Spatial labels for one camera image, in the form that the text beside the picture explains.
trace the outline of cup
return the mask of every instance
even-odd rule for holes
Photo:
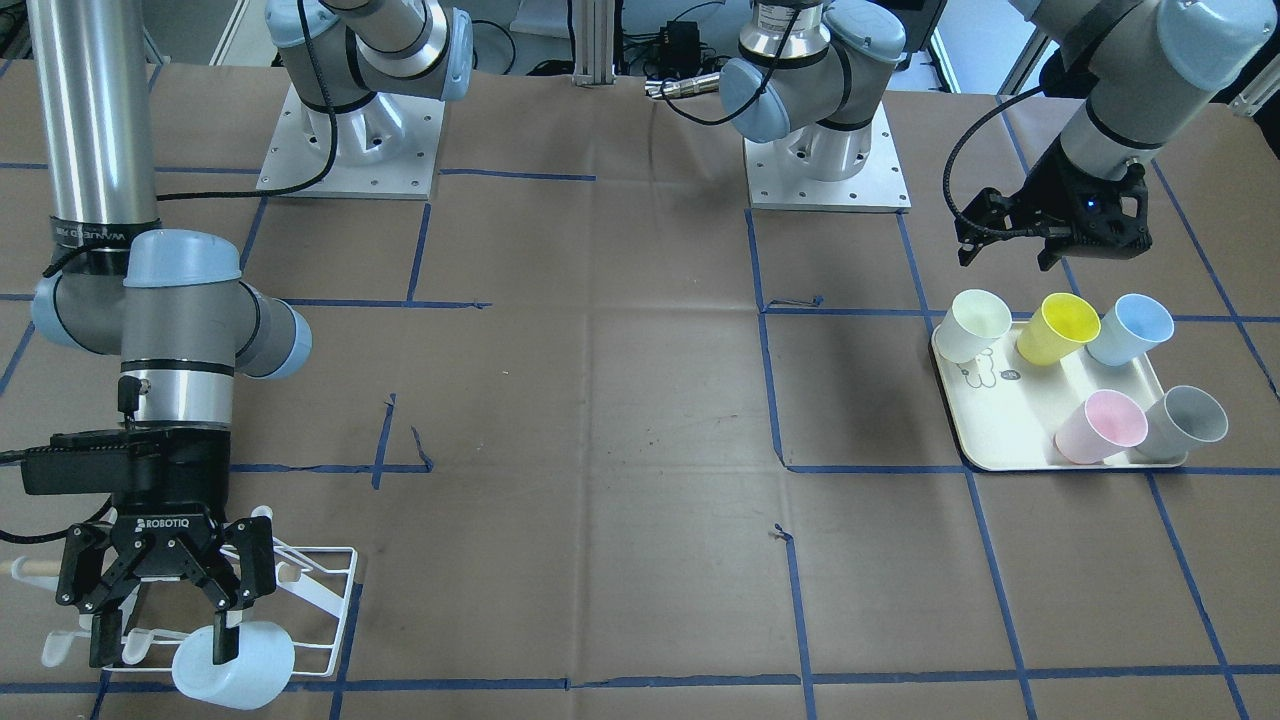
[[[968,363],[1004,337],[1012,324],[1014,316],[1004,300],[986,290],[966,290],[951,301],[933,336],[933,346],[951,363]]]
[[[1116,300],[1102,318],[1097,340],[1085,346],[1103,365],[1119,366],[1174,337],[1174,316],[1146,295],[1129,293]]]
[[[1098,311],[1070,292],[1041,302],[1018,336],[1018,354],[1032,365],[1052,365],[1098,337]]]
[[[187,635],[173,656],[173,684],[192,698],[234,710],[275,700],[293,675],[293,639],[275,623],[239,624],[239,655],[214,665],[214,628]]]
[[[1152,460],[1174,460],[1184,452],[1226,437],[1226,411],[1198,387],[1178,386],[1147,409],[1151,430],[1138,452]]]
[[[1064,457],[1091,465],[1134,447],[1147,438],[1147,416],[1128,395],[1115,389],[1094,391],[1053,434]]]

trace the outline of yellow cup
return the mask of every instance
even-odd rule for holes
[[[1098,311],[1092,305],[1070,292],[1055,292],[1023,327],[1018,352],[1032,365],[1052,365],[1093,342],[1101,331]]]

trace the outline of light blue cup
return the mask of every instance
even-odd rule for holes
[[[1129,293],[1116,300],[1102,318],[1102,332],[1087,345],[1089,355],[1103,365],[1124,365],[1174,337],[1174,316],[1146,295]]]

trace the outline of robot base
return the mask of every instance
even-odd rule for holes
[[[444,102],[403,95],[394,96],[394,101],[404,118],[406,131],[403,147],[396,155],[371,164],[347,164],[339,145],[338,159],[329,174],[307,190],[289,193],[289,197],[429,200],[435,184]],[[320,142],[311,143],[306,118],[306,109],[291,86],[262,161],[259,190],[289,187],[312,178],[324,168],[329,126],[323,126]]]
[[[794,135],[763,145],[744,141],[751,208],[897,213],[911,206],[883,105],[876,109],[872,119],[874,145],[865,165],[845,181],[824,182],[808,177],[804,164],[787,150]]]

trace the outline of tray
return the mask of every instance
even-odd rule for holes
[[[1111,368],[1082,348],[1056,365],[1032,365],[1015,347],[1025,325],[1014,323],[982,355],[960,365],[938,355],[929,338],[960,451],[974,465],[993,471],[1137,470],[1176,468],[1187,461],[1184,455],[1157,462],[1137,450],[1093,465],[1076,465],[1062,457],[1053,447],[1053,433],[1093,391],[1117,389],[1142,407],[1151,407],[1165,389],[1146,355]]]

